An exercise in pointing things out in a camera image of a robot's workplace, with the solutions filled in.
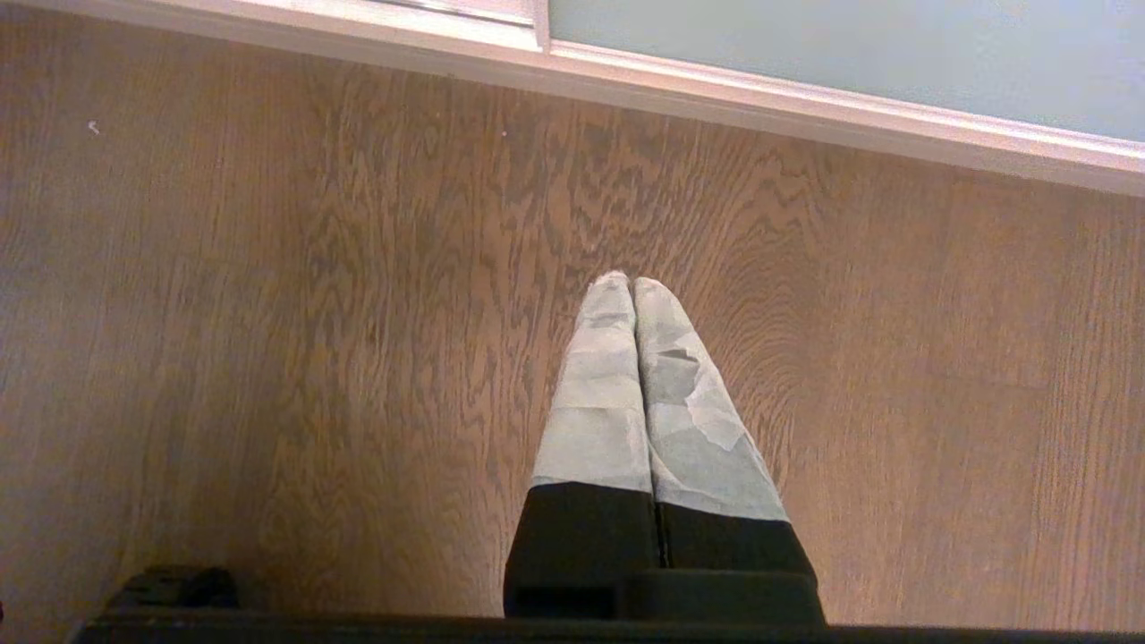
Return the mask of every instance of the wood grain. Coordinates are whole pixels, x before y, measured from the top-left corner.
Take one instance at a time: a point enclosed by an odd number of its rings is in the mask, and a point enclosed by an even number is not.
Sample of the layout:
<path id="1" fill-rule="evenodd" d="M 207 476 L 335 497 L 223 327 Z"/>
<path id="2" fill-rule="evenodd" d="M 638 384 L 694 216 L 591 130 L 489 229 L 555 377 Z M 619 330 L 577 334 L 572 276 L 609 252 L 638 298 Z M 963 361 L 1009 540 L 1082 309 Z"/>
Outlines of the wood grain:
<path id="1" fill-rule="evenodd" d="M 684 301 L 831 621 L 1145 628 L 1142 201 L 0 9 L 3 638 L 155 563 L 498 614 L 614 267 Z"/>

